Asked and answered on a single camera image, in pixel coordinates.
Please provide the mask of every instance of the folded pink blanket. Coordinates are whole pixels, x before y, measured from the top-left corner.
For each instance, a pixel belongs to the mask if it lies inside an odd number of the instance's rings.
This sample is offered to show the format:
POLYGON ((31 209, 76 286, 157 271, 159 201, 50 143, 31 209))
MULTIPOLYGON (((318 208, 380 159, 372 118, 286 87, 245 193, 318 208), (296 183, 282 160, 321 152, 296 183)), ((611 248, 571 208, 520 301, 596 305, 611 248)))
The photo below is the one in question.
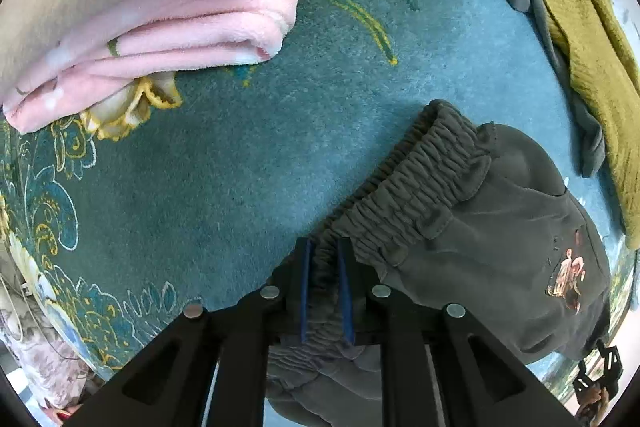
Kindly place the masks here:
POLYGON ((33 132, 160 71, 257 64, 280 51, 298 0, 125 0, 32 64, 2 107, 33 132))

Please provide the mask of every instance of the yellow sweater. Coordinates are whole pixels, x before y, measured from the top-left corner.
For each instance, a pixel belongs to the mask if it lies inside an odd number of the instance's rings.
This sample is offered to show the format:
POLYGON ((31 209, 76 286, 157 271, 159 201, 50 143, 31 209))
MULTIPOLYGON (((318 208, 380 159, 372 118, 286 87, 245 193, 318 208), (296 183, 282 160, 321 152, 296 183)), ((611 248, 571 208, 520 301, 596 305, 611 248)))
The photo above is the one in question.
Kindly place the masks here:
POLYGON ((626 227, 640 248, 638 66, 611 0, 544 0, 553 42, 569 59, 571 87, 604 130, 607 160, 626 227))

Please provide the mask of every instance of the silver rivet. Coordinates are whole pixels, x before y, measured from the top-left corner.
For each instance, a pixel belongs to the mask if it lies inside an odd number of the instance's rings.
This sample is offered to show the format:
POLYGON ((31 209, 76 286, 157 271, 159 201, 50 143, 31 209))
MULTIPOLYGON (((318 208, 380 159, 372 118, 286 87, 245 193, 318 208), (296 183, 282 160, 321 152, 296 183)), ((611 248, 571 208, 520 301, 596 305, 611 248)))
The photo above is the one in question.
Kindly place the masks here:
POLYGON ((371 289, 371 293, 380 299, 386 299, 389 295, 391 295, 391 288, 384 284, 376 284, 371 289))
POLYGON ((460 304, 452 303, 447 306, 447 313, 454 319, 461 319, 465 316, 466 310, 464 306, 460 304))
POLYGON ((182 313, 188 319, 197 319, 202 315, 202 305, 198 303, 187 304, 182 313))
POLYGON ((274 299, 280 295, 280 288, 277 286, 265 286, 260 290, 263 299, 274 299))

